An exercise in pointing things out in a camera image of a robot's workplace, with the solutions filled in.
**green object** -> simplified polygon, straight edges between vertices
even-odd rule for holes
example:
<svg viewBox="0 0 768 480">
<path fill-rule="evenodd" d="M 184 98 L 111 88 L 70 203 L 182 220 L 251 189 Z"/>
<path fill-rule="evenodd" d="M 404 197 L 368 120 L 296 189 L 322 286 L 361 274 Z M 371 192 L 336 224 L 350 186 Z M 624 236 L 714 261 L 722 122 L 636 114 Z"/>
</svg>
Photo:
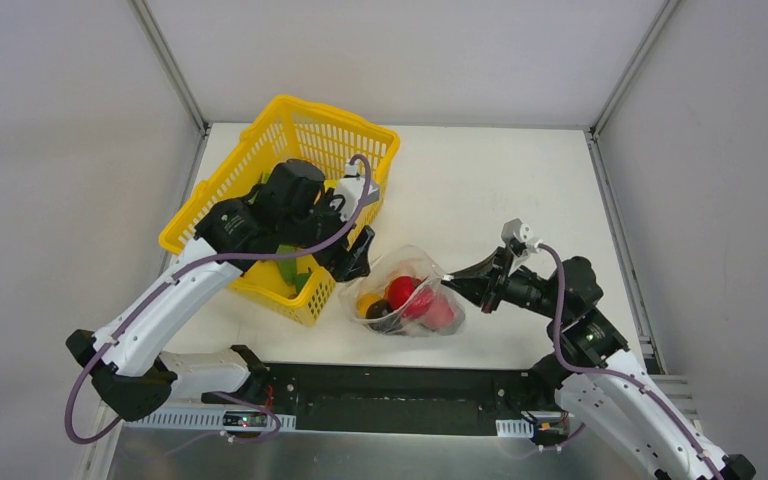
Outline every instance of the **green object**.
<svg viewBox="0 0 768 480">
<path fill-rule="evenodd" d="M 302 293 L 302 289 L 304 288 L 309 278 L 310 278 L 310 272 L 300 273 L 296 275 L 296 281 L 295 281 L 296 295 L 298 295 L 299 293 Z"/>
<path fill-rule="evenodd" d="M 290 253 L 295 252 L 296 249 L 287 245 L 279 245 L 278 253 Z M 278 270 L 281 272 L 281 278 L 287 285 L 295 285 L 296 277 L 298 276 L 298 270 L 296 269 L 296 259 L 289 258 L 287 260 L 275 260 L 278 264 Z"/>
</svg>

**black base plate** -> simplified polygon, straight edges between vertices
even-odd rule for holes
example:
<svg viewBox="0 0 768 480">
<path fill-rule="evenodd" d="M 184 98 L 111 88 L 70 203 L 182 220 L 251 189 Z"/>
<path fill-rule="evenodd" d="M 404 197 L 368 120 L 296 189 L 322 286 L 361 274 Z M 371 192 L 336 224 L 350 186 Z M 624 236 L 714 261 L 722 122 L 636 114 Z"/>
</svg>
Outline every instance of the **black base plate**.
<svg viewBox="0 0 768 480">
<path fill-rule="evenodd" d="M 537 408 L 524 401 L 532 395 L 521 370 L 265 365 L 273 411 L 295 415 L 297 430 L 496 435 L 496 420 Z M 235 396 L 265 401 L 263 393 Z M 227 403 L 210 394 L 203 401 Z"/>
</svg>

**red fruit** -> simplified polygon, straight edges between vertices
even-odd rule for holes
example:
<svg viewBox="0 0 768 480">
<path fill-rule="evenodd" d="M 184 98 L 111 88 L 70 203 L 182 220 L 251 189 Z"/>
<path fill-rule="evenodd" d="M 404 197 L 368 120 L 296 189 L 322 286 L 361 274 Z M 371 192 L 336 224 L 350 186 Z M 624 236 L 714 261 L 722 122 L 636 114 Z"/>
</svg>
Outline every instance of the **red fruit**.
<svg viewBox="0 0 768 480">
<path fill-rule="evenodd" d="M 434 303 L 434 291 L 425 287 L 414 294 L 413 299 L 405 305 L 402 314 L 408 318 L 419 318 L 425 315 L 432 303 Z"/>
<path fill-rule="evenodd" d="M 446 328 L 455 321 L 455 309 L 449 305 L 445 295 L 437 295 L 422 317 L 422 324 L 431 330 Z"/>
<path fill-rule="evenodd" d="M 402 308 L 402 305 L 408 301 L 411 295 L 413 295 L 416 287 L 422 283 L 418 278 L 413 277 L 397 277 L 390 285 L 387 285 L 387 289 L 384 291 L 387 301 L 390 302 L 390 306 L 393 310 Z"/>
</svg>

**yellow plastic basket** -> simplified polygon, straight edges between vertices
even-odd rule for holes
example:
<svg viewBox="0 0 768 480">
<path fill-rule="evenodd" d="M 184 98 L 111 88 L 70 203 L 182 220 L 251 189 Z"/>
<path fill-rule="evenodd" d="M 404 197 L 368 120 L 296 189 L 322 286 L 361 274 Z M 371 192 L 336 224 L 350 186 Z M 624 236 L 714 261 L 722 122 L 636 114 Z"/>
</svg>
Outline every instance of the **yellow plastic basket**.
<svg viewBox="0 0 768 480">
<path fill-rule="evenodd" d="M 193 236 L 195 225 L 216 202 L 245 195 L 261 175 L 289 158 L 307 160 L 330 180 L 342 177 L 346 161 L 363 153 L 381 186 L 381 201 L 366 207 L 359 226 L 375 218 L 387 189 L 390 162 L 399 150 L 395 132 L 373 125 L 363 118 L 321 103 L 282 95 L 275 97 L 252 125 L 240 134 L 240 143 L 222 165 L 193 189 L 187 203 L 160 234 L 160 245 L 178 254 Z M 354 242 L 360 228 L 353 230 Z M 287 285 L 275 262 L 257 262 L 230 288 L 257 303 L 303 325 L 313 325 L 334 290 L 334 279 L 312 256 L 298 260 L 299 271 L 312 274 L 298 295 Z"/>
</svg>

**red ball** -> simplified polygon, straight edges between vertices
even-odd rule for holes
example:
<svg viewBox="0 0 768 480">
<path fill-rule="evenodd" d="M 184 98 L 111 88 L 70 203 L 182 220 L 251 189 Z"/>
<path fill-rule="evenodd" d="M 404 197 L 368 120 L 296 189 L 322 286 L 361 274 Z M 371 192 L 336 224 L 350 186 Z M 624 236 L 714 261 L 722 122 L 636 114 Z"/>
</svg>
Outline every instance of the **red ball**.
<svg viewBox="0 0 768 480">
<path fill-rule="evenodd" d="M 402 308 L 402 305 L 413 295 L 414 290 L 416 290 L 420 283 L 422 282 L 418 278 L 408 276 L 397 277 L 390 282 L 384 295 L 387 297 L 387 301 L 393 307 L 393 310 Z"/>
<path fill-rule="evenodd" d="M 431 308 L 434 303 L 434 291 L 428 287 L 423 288 L 414 294 L 413 300 L 405 305 L 403 315 L 408 318 L 419 318 Z"/>
</svg>

